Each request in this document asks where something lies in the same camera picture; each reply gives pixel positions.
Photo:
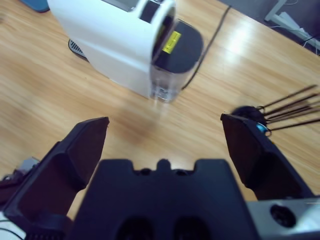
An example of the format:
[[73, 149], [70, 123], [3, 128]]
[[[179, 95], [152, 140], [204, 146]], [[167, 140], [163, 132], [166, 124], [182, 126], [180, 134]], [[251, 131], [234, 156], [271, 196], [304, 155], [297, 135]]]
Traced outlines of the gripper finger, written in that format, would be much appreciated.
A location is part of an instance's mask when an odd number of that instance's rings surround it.
[[240, 180], [258, 200], [315, 197], [282, 152], [263, 133], [261, 124], [230, 114], [222, 114], [220, 119]]
[[69, 209], [101, 159], [107, 117], [77, 123], [42, 160], [29, 158], [2, 178], [2, 238], [63, 240]]

